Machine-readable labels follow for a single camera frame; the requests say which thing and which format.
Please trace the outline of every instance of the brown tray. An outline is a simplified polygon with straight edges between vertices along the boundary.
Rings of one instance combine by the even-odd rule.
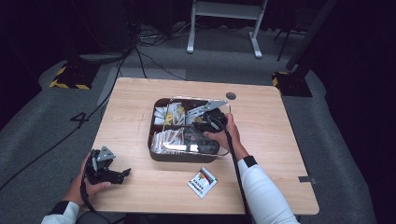
[[[160,133],[165,130],[176,130],[183,126],[179,125],[156,125],[154,124],[155,116],[155,107],[156,106],[167,106],[170,102],[170,98],[162,98],[158,100],[153,107],[152,118],[151,118],[151,125],[148,134],[148,152],[152,159],[155,161],[177,161],[177,162],[200,162],[200,163],[209,163],[216,159],[217,155],[211,154],[189,154],[189,153],[180,153],[180,154],[159,154],[151,151],[151,143],[155,133]],[[208,101],[204,100],[192,100],[192,99],[174,99],[172,103],[181,103],[184,106],[185,111],[193,109],[195,107],[206,105]]]

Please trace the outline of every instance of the cable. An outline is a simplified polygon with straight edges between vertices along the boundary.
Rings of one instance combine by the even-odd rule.
[[[117,68],[120,67],[120,62],[121,62],[121,60],[119,60],[119,61],[117,62],[117,66],[116,66]]]
[[[139,55],[139,60],[140,60],[140,65],[142,66],[143,76],[145,76],[145,78],[148,78],[146,76],[145,66],[143,66],[142,56],[140,56],[139,49],[137,49],[136,46],[134,46],[134,48],[136,49],[137,55]]]
[[[120,222],[122,222],[125,219],[125,217],[120,218],[119,220],[114,221],[111,224],[119,224]]]
[[[105,114],[104,114],[104,111],[105,111],[105,108],[107,107],[107,104],[108,104],[108,102],[105,103],[105,104],[102,106],[102,109],[101,109],[101,111],[100,111],[100,120],[102,120],[102,119],[103,119],[103,116],[105,115]]]
[[[231,138],[231,135],[230,135],[230,133],[228,132],[227,129],[224,129],[224,132],[227,135],[228,146],[230,147],[230,152],[231,152],[231,155],[233,157],[233,167],[235,168],[236,179],[238,180],[239,190],[241,191],[242,201],[244,203],[246,223],[247,224],[251,224],[252,223],[252,219],[251,219],[251,215],[250,215],[249,210],[248,210],[247,197],[246,197],[244,189],[242,187],[241,175],[239,174],[239,169],[238,169],[238,164],[237,164],[237,160],[236,160],[236,155],[235,155],[235,151],[233,150],[233,139]]]
[[[9,184],[9,182],[11,182],[15,177],[17,177],[20,173],[22,173],[24,170],[26,170],[29,166],[31,166],[33,163],[35,163],[36,161],[38,161],[39,159],[41,159],[43,156],[45,156],[47,153],[51,152],[53,149],[55,149],[57,146],[59,146],[64,140],[66,140],[68,137],[70,137],[76,130],[78,130],[86,121],[88,121],[90,119],[90,117],[107,101],[107,98],[110,96],[110,93],[113,92],[114,86],[116,84],[116,80],[117,77],[119,75],[120,72],[120,68],[122,67],[123,62],[125,61],[126,57],[131,53],[131,50],[129,50],[128,54],[125,55],[125,57],[122,59],[120,66],[118,67],[118,71],[116,74],[116,78],[114,80],[113,86],[111,87],[110,92],[108,93],[107,97],[105,98],[105,100],[103,100],[103,102],[101,104],[99,104],[99,106],[97,106],[92,112],[91,114],[84,120],[82,120],[79,125],[74,128],[70,133],[68,133],[64,138],[62,138],[60,141],[58,141],[55,145],[53,145],[52,147],[50,147],[49,149],[45,150],[43,153],[41,153],[39,156],[37,156],[35,159],[33,159],[32,161],[30,161],[29,163],[27,163],[25,166],[23,166],[17,173],[15,173],[12,177],[10,177],[8,180],[6,180],[6,182],[4,184],[1,185],[0,187],[0,192]]]
[[[153,63],[157,64],[157,66],[159,66],[163,71],[165,71],[167,74],[171,75],[172,77],[177,77],[177,78],[180,78],[181,80],[186,80],[186,79],[184,79],[182,77],[178,77],[178,76],[173,75],[172,73],[170,73],[169,71],[164,69],[160,64],[154,62],[154,60],[150,56],[148,56],[148,55],[146,55],[146,54],[144,54],[142,52],[139,52],[139,51],[138,51],[138,53],[139,53],[139,55],[142,54],[143,56],[150,58]]]
[[[175,34],[172,34],[171,38],[165,38],[166,35],[160,35],[160,34],[155,34],[154,31],[150,30],[150,29],[145,29],[142,30],[142,32],[137,36],[137,38],[139,39],[139,41],[137,42],[138,45],[143,46],[143,47],[153,47],[153,46],[160,46],[161,44],[163,44],[165,41],[167,40],[175,40],[180,38],[183,35],[189,35],[190,32],[187,32],[185,34],[180,34],[181,31],[183,31],[186,27],[188,27],[189,25],[191,25],[191,22],[187,23],[186,25],[184,25],[182,28],[178,29],[178,31]],[[148,43],[148,42],[143,42],[142,39],[143,38],[154,38],[154,41],[152,43]]]
[[[79,186],[79,193],[81,195],[81,199],[84,202],[84,204],[90,209],[90,211],[96,213],[96,210],[93,208],[91,202],[88,200],[88,197],[90,195],[88,194],[87,188],[85,186],[85,178],[87,177],[87,173],[86,172],[87,172],[88,163],[94,157],[94,153],[95,153],[95,150],[92,149],[91,153],[90,153],[90,156],[85,161],[84,170],[82,172],[82,177],[81,177],[81,183],[80,183],[80,186]]]

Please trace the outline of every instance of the black cuff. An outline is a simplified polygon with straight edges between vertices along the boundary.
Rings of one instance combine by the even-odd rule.
[[[244,161],[247,164],[247,168],[257,164],[257,162],[256,162],[256,160],[254,160],[253,156],[246,156],[244,158]]]
[[[49,215],[59,214],[63,215],[64,211],[66,211],[66,207],[69,205],[69,201],[61,201],[53,206],[52,211],[49,212]]]

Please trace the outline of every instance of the white sleeve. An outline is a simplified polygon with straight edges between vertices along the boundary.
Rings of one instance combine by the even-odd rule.
[[[254,163],[247,165],[245,160],[240,160],[238,168],[247,204],[256,223],[298,223],[283,194]]]
[[[62,201],[57,203],[52,211],[43,218],[41,224],[75,224],[79,206],[76,203]]]

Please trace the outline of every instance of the paper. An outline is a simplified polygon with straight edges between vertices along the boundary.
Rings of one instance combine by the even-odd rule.
[[[189,181],[188,185],[203,199],[216,183],[218,183],[218,180],[205,167],[202,167],[198,174]]]

